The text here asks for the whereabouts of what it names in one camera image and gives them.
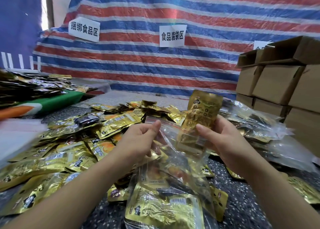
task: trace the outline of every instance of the forearm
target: forearm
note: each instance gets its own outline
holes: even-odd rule
[[[124,168],[109,154],[56,193],[3,228],[79,228]]]
[[[274,229],[320,228],[320,216],[268,162],[246,179]]]

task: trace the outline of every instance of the person's left hand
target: person's left hand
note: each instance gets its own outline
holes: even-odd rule
[[[140,162],[144,156],[151,156],[151,145],[161,127],[157,120],[153,124],[135,124],[129,127],[109,155],[116,156],[128,166]]]

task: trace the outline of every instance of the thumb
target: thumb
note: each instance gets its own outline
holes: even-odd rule
[[[144,139],[147,141],[147,143],[150,143],[150,146],[153,140],[155,139],[155,137],[157,136],[160,130],[160,127],[161,127],[161,122],[160,120],[157,120],[152,124],[151,128],[146,133],[143,134]]]
[[[203,138],[210,141],[212,144],[217,145],[221,141],[221,134],[214,132],[210,128],[197,124],[196,128]]]

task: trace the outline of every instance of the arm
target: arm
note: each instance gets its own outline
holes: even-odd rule
[[[105,158],[3,229],[79,228],[112,184],[150,153],[160,126],[132,125]]]
[[[224,163],[244,177],[273,228],[320,228],[320,216],[295,189],[242,137],[225,118],[218,116],[215,131],[197,125]]]

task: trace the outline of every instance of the terrazzo countertop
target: terrazzo countertop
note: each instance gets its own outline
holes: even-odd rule
[[[75,116],[84,111],[88,111],[88,109],[70,106],[42,118],[43,122],[47,123]],[[209,159],[208,166],[216,175],[215,178],[209,179],[209,182],[213,183],[218,189],[227,192],[229,195],[225,219],[222,223],[218,223],[220,228],[272,228],[257,204],[255,195],[250,186],[245,181],[232,178],[218,157],[216,159]],[[291,176],[304,179],[320,191],[320,177],[316,174],[297,170],[285,172]],[[2,209],[10,198],[12,198],[19,190],[20,186],[21,185],[0,192],[0,209]],[[125,207],[126,203],[109,203],[105,196],[88,216],[87,220],[83,223],[82,228],[124,228],[123,218]],[[15,216],[0,217],[0,226],[3,226],[14,217]]]

